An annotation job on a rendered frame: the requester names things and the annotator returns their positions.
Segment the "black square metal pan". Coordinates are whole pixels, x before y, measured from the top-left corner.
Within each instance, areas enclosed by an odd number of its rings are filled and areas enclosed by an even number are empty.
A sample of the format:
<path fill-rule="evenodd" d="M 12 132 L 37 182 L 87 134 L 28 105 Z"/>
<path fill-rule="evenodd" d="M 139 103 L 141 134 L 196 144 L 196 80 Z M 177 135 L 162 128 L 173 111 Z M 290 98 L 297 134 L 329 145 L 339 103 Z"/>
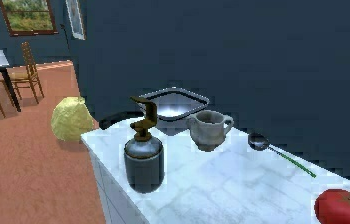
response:
<path fill-rule="evenodd" d="M 209 105 L 207 97 L 180 87 L 165 88 L 142 95 L 157 106 L 156 128 L 168 136 L 187 129 L 185 118 L 204 110 Z"/>

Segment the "grey ceramic mug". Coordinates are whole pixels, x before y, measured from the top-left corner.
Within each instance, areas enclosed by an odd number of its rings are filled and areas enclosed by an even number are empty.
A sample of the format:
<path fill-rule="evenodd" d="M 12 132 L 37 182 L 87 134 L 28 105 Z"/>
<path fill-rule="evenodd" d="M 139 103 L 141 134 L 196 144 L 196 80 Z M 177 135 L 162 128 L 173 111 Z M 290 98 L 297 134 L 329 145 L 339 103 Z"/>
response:
<path fill-rule="evenodd" d="M 189 115 L 186 125 L 198 149 L 211 152 L 225 141 L 234 119 L 217 111 L 203 110 Z"/>

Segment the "dark soap dispenser bottle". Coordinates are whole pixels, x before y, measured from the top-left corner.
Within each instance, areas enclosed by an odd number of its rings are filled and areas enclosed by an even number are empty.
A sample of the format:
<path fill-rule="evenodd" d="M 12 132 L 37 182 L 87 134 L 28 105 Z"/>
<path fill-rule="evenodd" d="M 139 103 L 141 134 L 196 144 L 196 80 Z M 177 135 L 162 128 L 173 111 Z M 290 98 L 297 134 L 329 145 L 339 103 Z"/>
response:
<path fill-rule="evenodd" d="M 131 99 L 145 105 L 145 115 L 130 124 L 135 135 L 124 147 L 125 170 L 130 187 L 146 194 L 158 189 L 164 179 L 164 146 L 149 132 L 157 124 L 156 104 L 142 97 Z"/>

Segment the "white marble counter cabinet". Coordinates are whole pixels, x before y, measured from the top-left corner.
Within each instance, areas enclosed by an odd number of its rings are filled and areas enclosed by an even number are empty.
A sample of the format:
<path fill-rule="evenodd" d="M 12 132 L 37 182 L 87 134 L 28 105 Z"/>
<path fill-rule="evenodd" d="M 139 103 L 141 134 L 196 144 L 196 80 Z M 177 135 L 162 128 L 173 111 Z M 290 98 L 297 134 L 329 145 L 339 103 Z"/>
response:
<path fill-rule="evenodd" d="M 203 152 L 183 131 L 152 134 L 164 145 L 165 177 L 152 193 L 128 184 L 127 120 L 83 134 L 106 224 L 320 224 L 314 203 L 327 189 L 350 191 L 350 181 L 283 150 L 255 151 L 232 129 L 223 144 Z"/>

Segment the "brown framed window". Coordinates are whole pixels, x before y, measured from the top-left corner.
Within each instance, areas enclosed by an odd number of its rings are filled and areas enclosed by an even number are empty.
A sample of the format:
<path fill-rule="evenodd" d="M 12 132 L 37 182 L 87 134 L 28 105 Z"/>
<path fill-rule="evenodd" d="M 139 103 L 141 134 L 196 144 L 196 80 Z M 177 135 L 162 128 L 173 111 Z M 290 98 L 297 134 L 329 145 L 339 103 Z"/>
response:
<path fill-rule="evenodd" d="M 0 9 L 13 37 L 57 34 L 50 0 L 0 0 Z"/>

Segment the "red tomato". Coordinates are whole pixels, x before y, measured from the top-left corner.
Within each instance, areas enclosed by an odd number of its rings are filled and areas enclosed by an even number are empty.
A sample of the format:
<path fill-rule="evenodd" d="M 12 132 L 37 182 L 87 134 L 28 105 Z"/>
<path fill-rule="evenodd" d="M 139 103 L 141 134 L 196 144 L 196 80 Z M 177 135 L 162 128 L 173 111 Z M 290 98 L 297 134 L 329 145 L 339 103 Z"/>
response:
<path fill-rule="evenodd" d="M 320 224 L 350 224 L 350 192 L 325 190 L 315 200 L 314 211 Z"/>

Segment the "green handled metal spoon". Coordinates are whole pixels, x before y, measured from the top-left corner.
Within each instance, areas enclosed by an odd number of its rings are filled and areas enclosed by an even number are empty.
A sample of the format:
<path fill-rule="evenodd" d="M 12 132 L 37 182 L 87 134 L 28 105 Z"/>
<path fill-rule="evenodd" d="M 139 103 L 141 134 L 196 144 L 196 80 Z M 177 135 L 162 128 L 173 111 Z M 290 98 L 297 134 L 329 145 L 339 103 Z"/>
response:
<path fill-rule="evenodd" d="M 303 170 L 304 172 L 306 172 L 308 175 L 310 175 L 312 178 L 316 177 L 316 174 L 314 172 L 312 172 L 311 170 L 309 170 L 308 168 L 306 168 L 305 166 L 303 166 L 301 163 L 295 161 L 294 159 L 290 158 L 289 156 L 287 156 L 286 154 L 277 151 L 276 149 L 274 149 L 271 146 L 270 141 L 263 136 L 260 133 L 250 133 L 247 137 L 247 143 L 248 145 L 255 151 L 264 151 L 264 150 L 271 150 L 273 152 L 275 152 L 276 154 L 278 154 L 279 156 L 281 156 L 282 158 L 286 159 L 287 161 L 291 162 L 292 164 L 294 164 L 296 167 L 300 168 L 301 170 Z"/>

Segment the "white framed wall picture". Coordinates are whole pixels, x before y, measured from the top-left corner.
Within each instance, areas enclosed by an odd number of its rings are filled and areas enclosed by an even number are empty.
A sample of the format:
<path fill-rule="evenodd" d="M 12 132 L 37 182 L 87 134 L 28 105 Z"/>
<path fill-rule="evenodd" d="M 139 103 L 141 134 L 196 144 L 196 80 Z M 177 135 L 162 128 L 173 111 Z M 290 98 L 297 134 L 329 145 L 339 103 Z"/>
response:
<path fill-rule="evenodd" d="M 80 11 L 79 0 L 65 0 L 70 21 L 72 35 L 79 40 L 85 39 L 83 19 Z"/>

